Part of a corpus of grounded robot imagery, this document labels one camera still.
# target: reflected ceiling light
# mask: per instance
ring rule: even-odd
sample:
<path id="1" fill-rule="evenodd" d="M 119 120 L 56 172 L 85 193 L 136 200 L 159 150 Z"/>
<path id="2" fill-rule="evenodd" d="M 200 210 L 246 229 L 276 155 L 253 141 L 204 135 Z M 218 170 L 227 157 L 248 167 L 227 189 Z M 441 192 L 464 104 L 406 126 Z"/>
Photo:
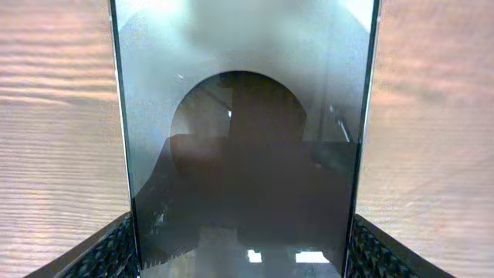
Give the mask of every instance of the reflected ceiling light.
<path id="1" fill-rule="evenodd" d="M 295 254 L 295 261 L 298 263 L 330 263 L 322 252 L 301 252 Z"/>
<path id="2" fill-rule="evenodd" d="M 247 256 L 250 263 L 262 263 L 261 253 L 256 253 L 254 250 L 248 250 Z"/>
<path id="3" fill-rule="evenodd" d="M 165 14 L 174 14 L 183 12 L 184 0 L 148 0 L 152 8 L 157 8 Z"/>
<path id="4" fill-rule="evenodd" d="M 371 31 L 372 10 L 374 9 L 374 0 L 344 0 L 345 7 L 358 22 L 366 29 Z"/>

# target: table surface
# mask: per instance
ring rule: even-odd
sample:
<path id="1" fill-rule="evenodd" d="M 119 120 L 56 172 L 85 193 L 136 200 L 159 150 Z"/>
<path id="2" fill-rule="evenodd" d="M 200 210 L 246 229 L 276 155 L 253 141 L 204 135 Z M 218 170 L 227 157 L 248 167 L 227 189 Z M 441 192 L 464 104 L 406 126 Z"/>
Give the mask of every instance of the table surface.
<path id="1" fill-rule="evenodd" d="M 494 2 L 384 0 L 357 211 L 456 276 L 494 272 Z M 129 210 L 107 4 L 0 7 L 0 276 Z"/>

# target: phone screen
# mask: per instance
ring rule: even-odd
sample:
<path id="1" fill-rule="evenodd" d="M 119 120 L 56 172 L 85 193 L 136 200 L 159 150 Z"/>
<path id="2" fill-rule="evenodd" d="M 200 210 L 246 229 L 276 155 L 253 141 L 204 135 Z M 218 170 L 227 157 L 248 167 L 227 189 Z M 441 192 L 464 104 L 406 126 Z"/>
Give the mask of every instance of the phone screen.
<path id="1" fill-rule="evenodd" d="M 110 6 L 140 276 L 343 276 L 378 1 Z"/>

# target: wood grain surface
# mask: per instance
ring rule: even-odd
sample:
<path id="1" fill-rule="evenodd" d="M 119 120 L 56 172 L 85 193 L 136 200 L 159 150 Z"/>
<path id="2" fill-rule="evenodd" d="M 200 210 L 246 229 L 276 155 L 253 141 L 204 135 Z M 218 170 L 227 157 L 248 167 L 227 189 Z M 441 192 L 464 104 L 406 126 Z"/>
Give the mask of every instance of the wood grain surface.
<path id="1" fill-rule="evenodd" d="M 456 276 L 494 273 L 494 2 L 384 0 L 357 211 Z M 0 276 L 127 211 L 101 0 L 0 6 Z"/>

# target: black phone screen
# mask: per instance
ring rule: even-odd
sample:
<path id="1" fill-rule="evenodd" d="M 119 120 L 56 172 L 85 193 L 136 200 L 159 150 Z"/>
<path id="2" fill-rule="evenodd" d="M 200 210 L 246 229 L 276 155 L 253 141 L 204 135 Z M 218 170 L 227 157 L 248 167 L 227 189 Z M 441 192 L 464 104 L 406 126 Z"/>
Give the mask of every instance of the black phone screen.
<path id="1" fill-rule="evenodd" d="M 378 1 L 110 1 L 147 277 L 345 270 Z"/>

